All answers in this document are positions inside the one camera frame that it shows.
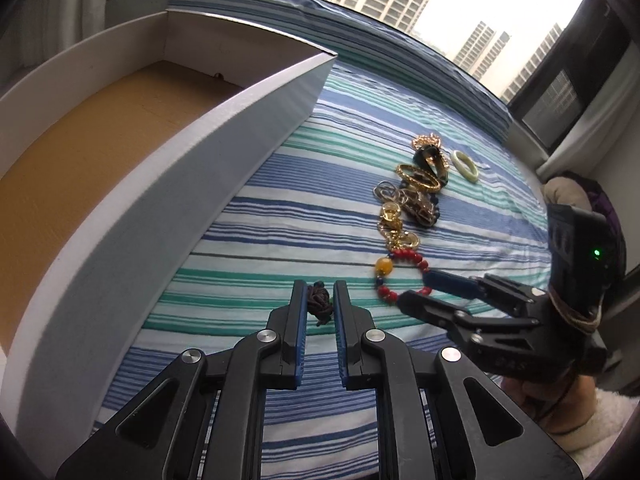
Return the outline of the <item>right hand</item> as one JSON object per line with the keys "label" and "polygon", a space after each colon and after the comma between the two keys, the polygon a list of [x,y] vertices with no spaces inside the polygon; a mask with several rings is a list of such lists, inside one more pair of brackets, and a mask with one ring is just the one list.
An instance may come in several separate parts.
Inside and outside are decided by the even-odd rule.
{"label": "right hand", "polygon": [[567,434],[593,416],[597,408],[596,381],[567,375],[555,384],[535,384],[503,377],[502,390],[548,434]]}

